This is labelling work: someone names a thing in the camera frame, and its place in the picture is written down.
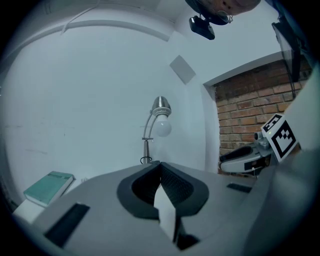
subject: green book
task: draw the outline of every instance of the green book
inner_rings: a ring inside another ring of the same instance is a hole
[[[46,207],[59,198],[73,180],[72,174],[52,171],[23,193],[28,200]]]

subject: wire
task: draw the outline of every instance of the wire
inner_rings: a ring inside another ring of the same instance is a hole
[[[296,89],[295,89],[295,83],[292,81],[292,77],[291,77],[291,73],[290,73],[290,70],[289,70],[289,67],[288,67],[288,64],[285,60],[283,60],[284,62],[284,65],[285,65],[285,68],[286,68],[286,72],[288,74],[288,77],[289,77],[289,81],[290,81],[290,86],[291,86],[291,92],[292,92],[292,97],[293,99],[296,98]]]
[[[82,14],[85,14],[86,12],[89,12],[89,11],[91,11],[92,9],[98,7],[99,4],[100,4],[100,0],[97,0],[95,6],[90,7],[90,8],[88,8],[88,9],[80,12],[79,14],[77,14],[76,16],[74,16],[72,19],[70,19],[66,24],[64,24],[64,26],[63,26],[63,28],[62,28],[62,30],[61,30],[61,35],[62,35],[64,32],[66,32],[67,26],[68,26],[68,24],[69,24],[70,22],[74,21],[76,18],[80,17]]]
[[[141,157],[140,158],[140,163],[143,165],[143,163],[142,163],[142,159],[144,159],[144,158],[149,158],[150,159],[150,161],[152,161],[152,157],[150,157],[150,156],[143,156],[143,157]]]

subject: white wall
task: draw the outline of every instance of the white wall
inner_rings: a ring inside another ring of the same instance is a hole
[[[172,132],[155,138],[151,156],[193,168],[204,163],[201,150],[189,150],[185,86],[165,62],[165,44],[134,30],[92,26],[22,49],[1,97],[1,128],[21,197],[50,171],[90,178],[139,164],[157,96],[171,104]]]
[[[172,106],[172,133],[150,144],[152,157],[216,172],[218,114],[203,84],[278,58],[277,13],[262,1],[233,23],[214,25],[209,41],[190,30],[189,7],[174,31],[152,13],[105,5],[60,35],[85,9],[77,8],[49,16],[35,10],[7,48],[4,63],[14,62],[3,84],[1,129],[21,198],[49,171],[90,178],[139,164],[143,127],[159,95]],[[169,66],[178,55],[196,73],[186,85]]]
[[[196,13],[191,8],[186,8],[177,19],[175,30],[185,38],[185,43],[180,43],[179,54],[190,64],[202,84],[261,58],[262,62],[255,63],[255,66],[263,65],[264,58],[270,55],[273,59],[269,58],[267,62],[281,58],[280,46],[271,25],[277,22],[278,13],[265,1],[249,12],[234,16],[230,24],[213,24],[214,40],[190,30],[189,18],[194,15]]]

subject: ceiling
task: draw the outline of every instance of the ceiling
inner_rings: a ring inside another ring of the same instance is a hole
[[[46,0],[47,13],[60,11],[71,5],[96,4],[97,0]],[[178,16],[188,6],[185,0],[100,0],[100,4],[118,4],[143,8],[154,12],[167,20],[175,22]]]

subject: black device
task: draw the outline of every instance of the black device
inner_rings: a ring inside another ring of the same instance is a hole
[[[228,24],[228,18],[208,12],[207,9],[197,0],[185,1],[195,12],[200,14],[200,17],[194,16],[189,19],[190,28],[194,33],[197,33],[209,40],[213,40],[216,36],[210,23],[220,26]]]
[[[281,53],[292,82],[299,80],[301,51],[297,37],[284,18],[280,22],[272,23],[276,39],[280,44]]]
[[[199,34],[200,36],[203,36],[209,40],[215,39],[215,32],[210,26],[209,21],[206,19],[203,20],[198,16],[191,17],[189,19],[190,28],[194,33]]]

